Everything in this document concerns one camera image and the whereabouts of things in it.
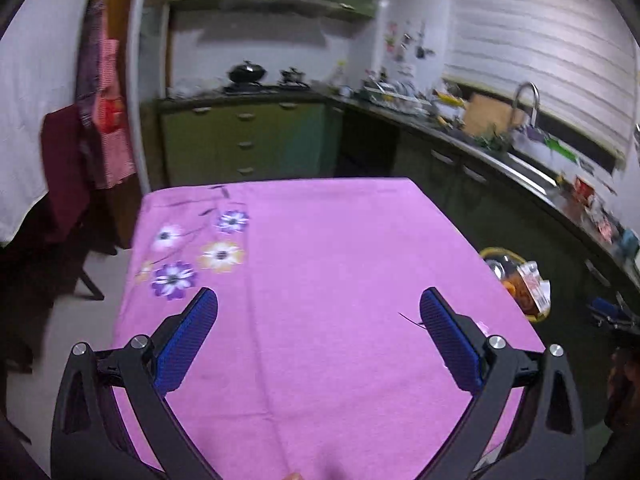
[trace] silver bolt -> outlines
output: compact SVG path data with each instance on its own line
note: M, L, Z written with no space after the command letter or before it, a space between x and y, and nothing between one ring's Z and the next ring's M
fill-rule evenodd
M144 348L148 342L149 338L146 335L137 335L131 340L131 346L140 350Z
M551 352L551 355L555 357L562 357L564 355L564 348L562 348L560 345L551 345L549 347L549 351Z
M491 345L491 348L495 348L496 350L501 350L502 348L507 346L507 342L503 337L499 335L492 335L489 338L489 345Z
M78 343L74 346L72 352L74 355L82 355L86 352L86 345L84 343Z

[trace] white tile floor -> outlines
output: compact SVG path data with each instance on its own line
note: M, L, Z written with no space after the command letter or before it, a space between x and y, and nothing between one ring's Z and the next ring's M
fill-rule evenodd
M104 301L83 298L88 291L80 282L76 285L77 295L57 298L33 374L10 373L7 378L8 418L30 437L32 444L25 444L25 448L47 474L51 422L66 359L78 341L87 341L95 350L111 347L129 258L130 251L120 251L117 256L90 253L84 270L104 293Z

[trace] pink tablecloth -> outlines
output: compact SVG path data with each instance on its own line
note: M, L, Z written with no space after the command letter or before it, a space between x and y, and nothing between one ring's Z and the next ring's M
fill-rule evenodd
M148 195L114 345L152 333L201 286L216 291L218 320L167 401L225 480L293 471L306 480L415 478L470 400L428 333L398 314L419 320L429 286L488 333L543 348L473 248L409 180ZM118 402L141 457L157 465L122 395Z

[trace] cutting board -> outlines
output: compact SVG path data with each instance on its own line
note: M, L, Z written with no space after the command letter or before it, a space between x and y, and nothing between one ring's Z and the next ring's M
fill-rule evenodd
M469 135L477 137L482 136L492 124L495 124L496 132L501 134L508 129L510 117L510 105L491 97L473 94L466 107L465 126L462 129ZM526 117L522 110L516 110L513 126L521 126Z

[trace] yellow flower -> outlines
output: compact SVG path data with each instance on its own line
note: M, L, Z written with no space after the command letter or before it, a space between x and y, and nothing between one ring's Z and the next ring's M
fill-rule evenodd
M231 267L242 263L244 251L233 242L214 242L202 248L200 265L216 272L230 272Z
M152 270L154 270L154 264L152 261L147 260L142 264L140 270L136 274L136 281L138 283L144 282L149 277Z

